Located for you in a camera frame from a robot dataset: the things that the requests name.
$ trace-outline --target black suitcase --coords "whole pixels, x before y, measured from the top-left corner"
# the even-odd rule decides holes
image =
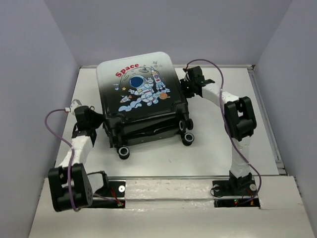
[[[122,159],[127,146],[180,134],[185,145],[194,136],[188,102],[171,62],[163,53],[151,53],[101,63],[97,67],[104,129],[110,146]]]

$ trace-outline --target white table surface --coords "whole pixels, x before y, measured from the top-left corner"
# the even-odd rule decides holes
[[[262,175],[277,175],[274,153],[264,127],[259,105],[246,68],[223,68],[224,90],[237,96],[251,98],[258,126],[251,140],[250,161]],[[179,78],[184,72],[177,68]],[[205,78],[220,85],[220,75],[215,68],[203,68]],[[81,69],[74,99],[83,105],[94,106],[101,113],[96,69]],[[220,108],[196,96],[188,100],[190,117],[194,121],[194,143],[186,147],[178,136],[130,147],[130,157],[121,160],[100,127],[95,147],[90,152],[85,168],[87,172],[105,170],[110,177],[196,177],[227,176],[231,166],[231,144],[225,134]],[[70,140],[76,119],[69,114],[63,133]],[[67,145],[61,143],[56,166],[65,157]]]
[[[54,211],[46,179],[30,238],[314,238],[294,179],[263,177],[261,209],[214,208],[211,179],[128,179],[125,209]]]

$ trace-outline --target screw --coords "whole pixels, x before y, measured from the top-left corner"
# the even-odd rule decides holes
[[[257,190],[257,186],[255,184],[251,184],[250,185],[250,189],[251,189],[251,191],[256,191]]]
[[[118,190],[119,190],[119,192],[124,192],[125,191],[125,186],[121,185]]]

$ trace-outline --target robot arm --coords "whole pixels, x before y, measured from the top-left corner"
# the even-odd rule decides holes
[[[247,161],[249,160],[250,139],[257,127],[250,98],[239,98],[223,91],[220,105],[220,87],[211,79],[205,80],[199,66],[186,70],[184,79],[181,79],[181,86],[187,98],[199,95],[218,107],[223,107],[225,128],[232,142],[232,164],[229,181],[213,182],[218,186],[214,194],[218,193],[218,196],[241,195],[246,187],[254,188],[249,163],[246,163],[241,157],[243,155]]]
[[[75,106],[73,102],[72,106],[70,109],[66,109],[66,111],[74,114],[77,119],[72,134],[72,148],[60,165],[57,168],[50,169],[48,174],[53,207],[57,212],[72,209],[67,181],[72,150],[74,150],[74,157],[70,175],[71,191],[76,207],[91,206],[95,192],[102,187],[109,187],[105,172],[87,174],[84,168],[88,154],[96,141],[96,128],[103,123],[103,116],[94,112],[88,106],[82,106],[78,101],[75,101]]]

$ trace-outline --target white wall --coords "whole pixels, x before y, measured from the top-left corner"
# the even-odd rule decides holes
[[[80,65],[155,51],[255,64],[291,0],[45,0]]]
[[[0,3],[0,237],[28,237],[58,141],[45,129],[69,105],[78,66],[43,0]],[[50,124],[62,132],[66,115]]]
[[[256,76],[287,171],[317,235],[317,1],[293,0]]]

